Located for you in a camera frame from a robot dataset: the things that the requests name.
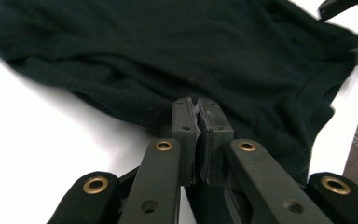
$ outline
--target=screw hole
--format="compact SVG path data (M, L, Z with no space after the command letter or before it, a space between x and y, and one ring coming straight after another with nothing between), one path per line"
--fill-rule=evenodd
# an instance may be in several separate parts
M161 151L170 150L173 147L173 144L168 141L161 141L156 143L156 149Z
M96 194L104 191L107 188L108 180L99 175L94 176L87 180L87 182L83 185L83 191L88 194Z
M298 202L292 200L292 199L286 199L284 202L283 202L283 206L289 210L290 212L292 213L295 213L295 214L300 214L304 211L304 208L301 204L299 204Z
M103 181L101 181L101 180L95 180L95 181L92 181L91 183L89 183L89 187L91 189L97 189L102 186L103 186Z
M154 213L158 208L158 203L156 201L145 201L141 205L141 210L146 214Z
M338 178L332 176L324 176L322 177L321 181L325 188L337 194L346 195L351 193L350 186Z
M255 144L250 143L250 142L240 142L238 144L238 147L245 151L254 151L256 149Z

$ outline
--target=wrinkled fabric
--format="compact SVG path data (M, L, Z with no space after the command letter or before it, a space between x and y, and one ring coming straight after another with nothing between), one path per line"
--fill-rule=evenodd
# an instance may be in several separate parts
M0 57L21 74L154 130L209 98L297 181L355 47L284 0L0 0Z

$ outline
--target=black cloth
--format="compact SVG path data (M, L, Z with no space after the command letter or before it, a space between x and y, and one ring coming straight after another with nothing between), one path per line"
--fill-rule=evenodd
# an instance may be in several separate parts
M355 47L284 0L0 0L0 57L18 72L154 130L172 101L212 99L298 181Z

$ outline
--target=white table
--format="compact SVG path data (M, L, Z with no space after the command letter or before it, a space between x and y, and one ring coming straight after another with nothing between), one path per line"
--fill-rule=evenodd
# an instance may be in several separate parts
M322 3L295 2L315 16ZM358 7L331 21L358 33ZM312 173L342 174L358 121L358 72L333 107L336 114L313 149ZM145 129L34 83L0 60L0 223L46 223L79 177L93 171L124 175L140 164L153 139ZM180 223L195 223L186 197Z

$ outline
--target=white surface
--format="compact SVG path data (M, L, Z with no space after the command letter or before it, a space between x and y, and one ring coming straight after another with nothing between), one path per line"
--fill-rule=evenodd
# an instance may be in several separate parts
M295 2L314 15L322 3ZM351 12L354 10L358 9L332 21L358 32L358 12ZM345 93L334 102L336 110L341 104L353 105L344 107L351 113L340 115L338 128L330 133L337 139L325 140L330 144L336 144L346 129L353 134L358 120L358 75L342 89ZM117 176L127 173L140 164L152 139L144 129L110 118L66 91L34 83L0 61L0 223L46 223L79 177L93 171ZM312 159L311 169L339 173L337 167L346 160L340 150L348 149L333 152L333 148L315 148L314 158L318 155L320 159L318 164ZM186 201L182 205L181 223L194 223Z

